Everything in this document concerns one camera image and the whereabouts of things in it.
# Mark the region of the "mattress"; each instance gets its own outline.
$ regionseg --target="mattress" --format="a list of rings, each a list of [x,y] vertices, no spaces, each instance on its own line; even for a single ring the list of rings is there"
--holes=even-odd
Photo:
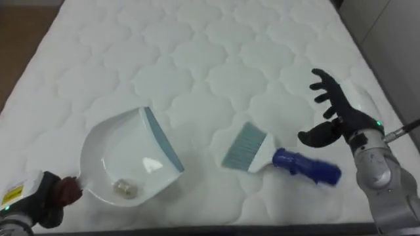
[[[312,68],[365,88],[386,131],[401,126],[328,0],[65,1],[0,116],[0,189],[32,169],[77,176],[93,126],[150,106],[185,173],[137,208],[85,193],[60,227],[35,232],[371,222],[344,140],[312,149],[297,139],[328,107],[313,102]],[[246,121],[339,165],[339,185],[221,168]],[[390,146],[420,180],[410,138]]]

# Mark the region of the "dustpan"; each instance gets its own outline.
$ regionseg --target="dustpan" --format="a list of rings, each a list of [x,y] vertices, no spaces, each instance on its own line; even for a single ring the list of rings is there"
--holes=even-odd
[[[135,207],[173,183],[183,171],[152,110],[136,108],[90,131],[81,151],[78,182],[106,203]]]

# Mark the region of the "brush bristles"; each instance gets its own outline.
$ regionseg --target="brush bristles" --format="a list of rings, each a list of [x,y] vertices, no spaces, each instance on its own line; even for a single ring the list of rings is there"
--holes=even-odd
[[[251,123],[246,123],[223,159],[222,166],[247,171],[266,133]]]

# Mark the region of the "yellow warning label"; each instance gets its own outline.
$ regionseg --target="yellow warning label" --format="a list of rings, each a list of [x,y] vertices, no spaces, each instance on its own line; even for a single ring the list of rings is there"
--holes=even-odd
[[[17,187],[14,187],[14,188],[10,189],[6,193],[6,195],[3,198],[3,200],[1,201],[1,205],[4,205],[4,204],[8,203],[9,201],[11,201],[11,200],[13,200],[13,199],[21,196],[23,189],[24,189],[24,186],[23,185],[17,186]]]

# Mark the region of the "brush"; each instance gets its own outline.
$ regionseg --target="brush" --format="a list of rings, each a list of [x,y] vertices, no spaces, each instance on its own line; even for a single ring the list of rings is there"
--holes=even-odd
[[[243,126],[222,162],[223,167],[251,173],[269,164],[284,168],[292,175],[303,174],[315,183],[335,186],[341,177],[337,165],[310,159],[284,148],[277,149],[273,135],[266,134],[251,123]]]

